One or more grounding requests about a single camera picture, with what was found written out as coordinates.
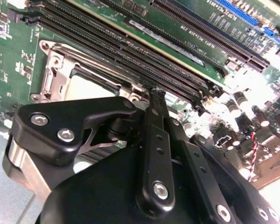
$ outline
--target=ram slot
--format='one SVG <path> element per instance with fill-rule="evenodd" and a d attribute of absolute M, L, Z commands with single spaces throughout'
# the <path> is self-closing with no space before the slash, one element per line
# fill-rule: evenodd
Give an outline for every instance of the ram slot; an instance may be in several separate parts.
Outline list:
<path fill-rule="evenodd" d="M 110 44 L 104 43 L 103 39 L 100 39 L 100 42 L 96 42 L 95 40 L 89 39 L 88 36 L 77 32 L 77 28 L 68 28 L 65 25 L 65 23 L 68 22 L 57 21 L 56 18 L 53 19 L 51 16 L 43 14 L 37 17 L 26 16 L 25 22 L 30 26 L 39 24 L 44 28 L 50 29 L 74 43 L 83 46 L 87 50 L 97 53 L 100 57 L 107 57 L 106 60 L 113 60 L 115 64 L 129 70 L 133 74 L 137 74 L 137 76 L 141 77 L 141 79 L 147 83 L 153 83 L 153 85 L 157 85 L 194 105 L 200 104 L 199 93 L 189 88 L 184 83 L 171 78 L 164 72 L 153 68 L 150 65 L 147 65 L 147 63 L 140 58 L 135 58 L 134 56 L 124 54 L 120 50 L 116 50 L 114 47 L 111 47 Z"/>
<path fill-rule="evenodd" d="M 38 2 L 31 4 L 31 6 L 40 4 Z M 172 76 L 178 79 L 183 79 L 188 86 L 192 86 L 193 88 L 199 88 L 202 92 L 207 95 L 208 92 L 208 84 L 206 80 L 203 80 L 199 77 L 198 74 L 186 70 L 181 67 L 179 64 L 170 61 L 162 54 L 153 51 L 152 49 L 146 47 L 144 44 L 139 43 L 138 41 L 134 40 L 133 38 L 127 36 L 126 34 L 118 31 L 117 29 L 113 28 L 112 26 L 103 23 L 102 21 L 98 20 L 96 17 L 89 15 L 88 13 L 84 12 L 83 10 L 67 3 L 61 2 L 58 0 L 55 1 L 43 1 L 42 6 L 45 6 L 43 9 L 40 10 L 50 9 L 53 10 L 55 14 L 62 16 L 63 18 L 71 17 L 71 21 L 74 21 L 75 24 L 85 24 L 86 29 L 94 28 L 96 33 L 100 33 L 101 35 L 107 35 L 112 38 L 115 38 L 121 44 L 125 50 L 133 53 L 137 51 L 141 54 L 144 54 L 145 58 L 151 59 L 151 61 L 155 61 L 154 65 L 162 70 L 165 70 L 167 73 L 170 73 Z M 122 46 L 122 43 L 128 43 L 129 48 Z"/>

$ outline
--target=silver screw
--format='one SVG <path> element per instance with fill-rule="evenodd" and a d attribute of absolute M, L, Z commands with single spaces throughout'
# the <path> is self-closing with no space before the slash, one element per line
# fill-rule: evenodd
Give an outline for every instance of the silver screw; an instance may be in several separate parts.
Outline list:
<path fill-rule="evenodd" d="M 35 114 L 31 117 L 30 120 L 31 120 L 32 124 L 35 124 L 38 126 L 44 126 L 49 122 L 48 118 L 42 114 Z"/>
<path fill-rule="evenodd" d="M 153 112 L 154 115 L 157 115 L 157 116 L 159 115 L 159 113 L 155 109 L 152 109 L 151 111 Z"/>
<path fill-rule="evenodd" d="M 227 210 L 227 208 L 225 208 L 224 206 L 218 204 L 217 205 L 217 213 L 219 214 L 219 216 L 225 221 L 225 222 L 230 222 L 231 221 L 231 215 L 229 213 L 229 211 Z"/>
<path fill-rule="evenodd" d="M 179 122 L 175 119 L 172 120 L 173 124 L 175 124 L 176 126 L 179 126 Z"/>
<path fill-rule="evenodd" d="M 202 136 L 199 136 L 198 139 L 202 144 L 206 143 L 205 139 Z"/>
<path fill-rule="evenodd" d="M 70 129 L 64 128 L 58 131 L 57 136 L 60 140 L 71 142 L 75 139 L 75 134 Z"/>
<path fill-rule="evenodd" d="M 271 213 L 271 216 L 277 221 L 280 222 L 280 217 L 278 216 L 278 214 L 271 208 L 269 208 L 269 212 Z"/>
<path fill-rule="evenodd" d="M 155 183 L 154 184 L 154 193 L 162 200 L 165 200 L 168 198 L 168 190 L 162 183 Z"/>
<path fill-rule="evenodd" d="M 133 107 L 132 104 L 127 100 L 123 101 L 123 105 L 130 109 Z"/>
<path fill-rule="evenodd" d="M 269 221 L 269 216 L 266 214 L 265 211 L 263 211 L 261 208 L 257 207 L 256 208 L 258 214 L 266 221 Z"/>

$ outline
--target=black ram slot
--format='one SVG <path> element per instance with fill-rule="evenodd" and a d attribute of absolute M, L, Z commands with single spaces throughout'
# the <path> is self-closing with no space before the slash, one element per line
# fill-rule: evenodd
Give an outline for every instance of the black ram slot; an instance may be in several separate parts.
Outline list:
<path fill-rule="evenodd" d="M 182 24 L 188 30 L 193 31 L 203 39 L 222 49 L 230 56 L 246 63 L 248 66 L 253 64 L 253 69 L 263 72 L 270 65 L 266 59 L 233 37 L 228 36 L 208 21 L 198 17 L 178 2 L 174 0 L 154 0 L 151 5 L 166 16 Z"/>
<path fill-rule="evenodd" d="M 99 34 L 95 32 L 95 30 L 88 28 L 83 28 L 78 23 L 75 23 L 73 19 L 70 21 L 66 18 L 58 17 L 58 21 L 56 18 L 56 13 L 49 12 L 48 9 L 43 9 L 42 12 L 48 15 L 47 19 L 55 20 L 60 26 L 67 26 L 69 28 L 72 27 L 75 33 L 82 35 L 84 39 L 94 42 L 99 46 L 111 50 L 113 53 L 121 55 L 123 57 L 129 58 L 134 61 L 134 63 L 138 64 L 138 66 L 147 69 L 149 72 L 157 74 L 160 78 L 167 78 L 167 80 L 173 80 L 171 77 L 172 72 L 164 68 L 163 66 L 158 65 L 156 62 L 150 60 L 147 57 L 142 57 L 139 53 L 135 52 L 133 49 L 129 48 L 128 46 L 121 46 L 119 47 L 118 44 L 113 44 L 110 40 L 105 41 L 105 35 Z M 175 82 L 179 80 L 179 85 L 183 85 L 185 89 L 188 90 L 188 93 L 193 95 L 196 98 L 199 98 L 199 88 L 195 87 L 191 82 L 182 79 L 181 77 L 175 77 Z"/>
<path fill-rule="evenodd" d="M 55 15 L 60 15 L 63 18 L 71 18 L 71 22 L 74 22 L 76 25 L 85 23 L 84 28 L 93 32 L 94 34 L 100 33 L 101 36 L 109 35 L 112 38 L 116 38 L 116 41 L 121 41 L 124 43 L 129 42 L 129 47 L 132 48 L 130 50 L 125 45 L 120 45 L 125 50 L 129 51 L 130 53 L 133 53 L 135 50 L 139 53 L 145 54 L 146 57 L 149 57 L 150 59 L 153 59 L 156 61 L 154 65 L 158 67 L 159 69 L 164 70 L 167 73 L 170 73 L 172 76 L 175 76 L 175 78 L 178 78 L 186 82 L 188 86 L 192 86 L 193 88 L 199 88 L 203 91 L 205 95 L 207 95 L 208 92 L 208 86 L 207 81 L 200 78 L 197 74 L 195 74 L 192 71 L 188 71 L 183 69 L 180 65 L 177 63 L 174 63 L 173 61 L 168 60 L 166 57 L 164 57 L 162 54 L 158 52 L 154 52 L 153 50 L 147 48 L 144 44 L 137 42 L 136 40 L 132 39 L 129 36 L 126 36 L 124 33 L 116 30 L 112 26 L 108 24 L 103 24 L 102 21 L 98 20 L 96 17 L 91 16 L 87 14 L 86 12 L 73 7 L 72 5 L 66 3 L 66 2 L 59 2 L 58 4 L 56 1 L 54 2 L 43 2 L 43 4 L 46 8 L 46 10 L 52 10 Z"/>
<path fill-rule="evenodd" d="M 66 1 L 63 1 L 63 0 L 46 0 L 46 1 L 50 2 L 51 4 L 55 4 L 56 6 L 58 6 L 58 5 L 61 6 L 62 5 L 64 7 L 66 5 L 67 7 L 74 8 L 73 12 L 75 12 L 75 13 L 78 12 L 78 13 L 82 14 L 82 12 L 83 12 L 83 10 L 81 10 L 78 7 L 75 7 L 74 5 L 71 5 L 70 3 L 66 2 Z M 115 11 L 122 13 L 127 18 L 130 18 L 130 19 L 136 21 L 137 23 L 149 28 L 150 30 L 155 32 L 157 35 L 163 36 L 165 39 L 169 40 L 170 42 L 177 45 L 178 47 L 186 49 L 191 54 L 195 55 L 197 58 L 207 62 L 210 65 L 212 65 L 221 74 L 221 76 L 224 77 L 225 75 L 227 75 L 227 71 L 222 66 L 218 66 L 213 61 L 200 56 L 199 54 L 194 52 L 189 46 L 187 46 L 183 42 L 177 40 L 175 37 L 173 37 L 170 34 L 164 32 L 164 30 L 161 30 L 158 27 L 154 26 L 153 24 L 143 20 L 142 18 L 139 18 L 133 12 L 126 10 L 124 7 L 122 7 L 121 5 L 118 5 L 113 0 L 100 0 L 100 1 L 103 2 L 104 4 L 108 5 L 109 7 L 113 8 Z"/>
<path fill-rule="evenodd" d="M 59 23 L 54 24 L 54 22 L 48 21 L 47 19 L 44 19 L 41 16 L 26 19 L 25 22 L 30 26 L 39 24 L 44 28 L 50 29 L 62 35 L 63 37 L 70 39 L 74 43 L 77 43 L 78 45 L 81 45 L 90 51 L 96 52 L 100 57 L 104 58 L 105 56 L 107 56 L 107 60 L 115 61 L 115 64 L 127 69 L 128 71 L 131 71 L 134 74 L 137 74 L 137 76 L 141 77 L 143 81 L 147 83 L 153 82 L 155 85 L 159 86 L 160 88 L 163 88 L 164 90 L 171 92 L 181 97 L 182 99 L 193 103 L 194 105 L 200 103 L 200 100 L 197 97 L 193 96 L 193 92 L 183 88 L 183 84 L 173 79 L 167 80 L 163 77 L 160 78 L 158 75 L 139 67 L 139 65 L 134 65 L 133 61 L 129 59 L 126 58 L 122 59 L 117 55 L 115 55 L 113 52 L 101 49 L 101 47 L 95 46 L 92 43 L 88 43 L 85 41 L 84 37 L 79 37 L 78 35 L 73 34 L 71 30 L 62 28 Z"/>

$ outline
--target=metal bracket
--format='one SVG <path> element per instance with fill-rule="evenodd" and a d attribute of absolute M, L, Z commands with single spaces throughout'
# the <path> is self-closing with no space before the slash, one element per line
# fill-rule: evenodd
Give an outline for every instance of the metal bracket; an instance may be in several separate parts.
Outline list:
<path fill-rule="evenodd" d="M 203 156 L 209 161 L 221 191 L 229 195 L 226 197 L 228 203 L 244 224 L 261 224 L 264 221 L 279 223 L 280 218 L 276 218 L 276 213 L 270 212 L 270 204 L 204 137 L 196 135 L 190 141 L 201 149 Z"/>
<path fill-rule="evenodd" d="M 189 143 L 182 125 L 166 119 L 173 158 L 178 157 L 187 173 L 189 188 L 197 203 L 202 223 L 236 223 L 212 171 L 200 148 Z"/>
<path fill-rule="evenodd" d="M 146 214 L 159 218 L 173 209 L 175 192 L 169 136 L 164 131 L 161 109 L 161 102 L 165 102 L 165 92 L 152 90 L 149 96 L 136 200 Z"/>
<path fill-rule="evenodd" d="M 64 101 L 72 77 L 81 72 L 90 80 L 100 83 L 118 96 L 131 102 L 147 100 L 146 90 L 137 84 L 124 80 L 124 76 L 109 65 L 63 43 L 41 40 L 39 47 L 48 56 L 40 94 L 31 94 L 35 103 Z"/>

